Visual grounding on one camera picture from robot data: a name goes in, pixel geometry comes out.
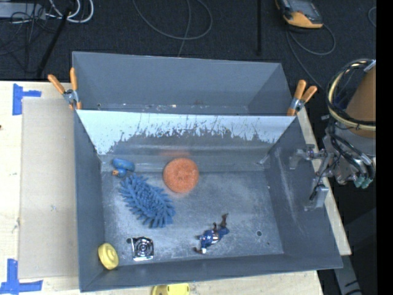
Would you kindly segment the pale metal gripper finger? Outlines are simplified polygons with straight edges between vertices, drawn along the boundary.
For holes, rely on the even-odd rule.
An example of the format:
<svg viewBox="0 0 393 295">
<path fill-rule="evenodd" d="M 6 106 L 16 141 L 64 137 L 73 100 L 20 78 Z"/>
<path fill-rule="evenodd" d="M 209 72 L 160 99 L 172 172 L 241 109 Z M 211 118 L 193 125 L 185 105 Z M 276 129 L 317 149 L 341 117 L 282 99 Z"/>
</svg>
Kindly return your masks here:
<svg viewBox="0 0 393 295">
<path fill-rule="evenodd" d="M 321 178 L 314 178 L 311 184 L 311 193 L 305 202 L 305 211 L 313 211 L 322 208 L 329 192 L 329 187 L 325 185 Z"/>
<path fill-rule="evenodd" d="M 296 149 L 289 157 L 289 168 L 296 169 L 301 160 L 323 159 L 326 155 L 327 152 L 325 149 L 317 151 L 315 145 L 307 145 L 304 149 Z"/>
</svg>

